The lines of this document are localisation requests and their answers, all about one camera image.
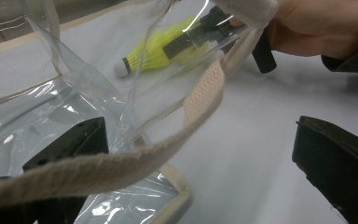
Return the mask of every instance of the beige trim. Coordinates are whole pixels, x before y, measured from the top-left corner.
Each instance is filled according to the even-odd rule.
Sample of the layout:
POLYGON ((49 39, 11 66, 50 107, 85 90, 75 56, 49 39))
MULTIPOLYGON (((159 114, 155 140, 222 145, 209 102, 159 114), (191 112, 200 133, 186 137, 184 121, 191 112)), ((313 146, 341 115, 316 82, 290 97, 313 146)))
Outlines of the beige trim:
MULTIPOLYGON (((73 21, 68 21, 64 24, 60 25, 60 30, 61 31, 65 31, 71 28, 74 28, 78 25, 81 25, 82 23, 88 22, 88 21, 92 21, 98 17, 101 17, 113 10, 122 8, 122 7, 126 7, 126 6, 130 6, 130 5, 140 5, 140 4, 145 4, 150 2, 151 0, 129 0, 111 7, 107 7, 106 9, 103 9, 101 11, 98 12, 94 12, 91 13, 85 17, 73 20, 73 21)), ((32 41, 35 41, 37 38, 39 38, 38 34, 36 33, 31 33, 28 35, 23 35, 14 39, 10 39, 8 41, 2 42, 0 43, 0 52, 5 51, 5 50, 10 50, 10 49, 14 49, 16 47, 19 47, 21 45, 25 45, 27 43, 30 43, 32 41)))
POLYGON ((182 174, 169 164, 159 170, 179 194, 155 214, 150 224, 176 223, 191 204, 190 186, 182 174))

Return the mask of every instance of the hand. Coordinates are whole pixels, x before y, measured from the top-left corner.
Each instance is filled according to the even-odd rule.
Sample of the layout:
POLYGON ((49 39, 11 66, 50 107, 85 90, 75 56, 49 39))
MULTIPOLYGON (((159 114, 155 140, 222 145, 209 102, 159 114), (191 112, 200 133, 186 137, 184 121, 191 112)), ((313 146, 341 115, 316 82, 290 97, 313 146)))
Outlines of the hand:
POLYGON ((267 35, 277 51, 348 59, 358 52, 358 0, 281 0, 267 35))

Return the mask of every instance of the beige rope handle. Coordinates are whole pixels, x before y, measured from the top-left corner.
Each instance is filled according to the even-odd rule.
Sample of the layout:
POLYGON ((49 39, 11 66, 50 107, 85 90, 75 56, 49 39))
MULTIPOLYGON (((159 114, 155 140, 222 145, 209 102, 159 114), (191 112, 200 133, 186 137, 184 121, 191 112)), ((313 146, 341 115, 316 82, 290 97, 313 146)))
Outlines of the beige rope handle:
POLYGON ((146 178, 175 154, 221 102, 225 74, 213 63, 185 98, 182 131, 133 152, 83 156, 48 164, 24 175, 0 180, 0 208, 35 200, 80 196, 125 188, 146 178))

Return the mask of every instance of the transparent vinyl tote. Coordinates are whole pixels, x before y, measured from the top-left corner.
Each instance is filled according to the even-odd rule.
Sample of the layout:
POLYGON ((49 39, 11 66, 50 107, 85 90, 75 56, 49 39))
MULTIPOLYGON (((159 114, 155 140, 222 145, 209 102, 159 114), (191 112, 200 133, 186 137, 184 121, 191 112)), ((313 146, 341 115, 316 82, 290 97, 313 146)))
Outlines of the transparent vinyl tote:
MULTIPOLYGON (((123 205, 106 202, 122 196, 101 192, 142 188, 133 184, 150 175, 139 184, 162 188, 157 198, 180 194, 154 172, 220 102, 218 59, 241 36, 253 38, 241 51, 251 49, 262 27, 234 27, 230 14, 204 0, 85 2, 0 1, 0 208, 91 195, 76 223, 114 223, 123 205), (178 109, 184 124, 149 142, 147 132, 172 122, 178 109), (96 118, 105 122, 108 154, 47 159, 24 171, 72 128, 96 118)), ((145 223, 158 209, 124 210, 145 223)))

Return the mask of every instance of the yellow-green object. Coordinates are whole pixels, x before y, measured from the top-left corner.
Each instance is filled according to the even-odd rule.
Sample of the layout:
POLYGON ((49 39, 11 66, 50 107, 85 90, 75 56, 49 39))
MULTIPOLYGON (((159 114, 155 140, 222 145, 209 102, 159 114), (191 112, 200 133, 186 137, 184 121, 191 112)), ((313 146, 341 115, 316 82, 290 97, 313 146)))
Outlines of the yellow-green object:
MULTIPOLYGON (((183 34, 183 30, 187 28, 190 23, 194 20, 194 17, 188 17, 182 23, 176 23, 171 25, 166 31, 161 32, 157 30, 154 32, 145 45, 145 39, 141 41, 141 43, 130 53, 127 57, 129 66, 131 71, 135 71, 139 64, 139 59, 141 58, 141 54, 145 45, 145 55, 142 61, 141 70, 152 70, 158 69, 165 66, 168 66, 171 61, 164 53, 163 48, 171 43, 175 38, 179 35, 183 34)), ((204 44, 199 49, 195 48, 187 48, 184 51, 174 57, 172 60, 178 59, 180 63, 188 62, 191 58, 194 58, 194 55, 200 55, 205 52, 207 49, 207 44, 204 44)))

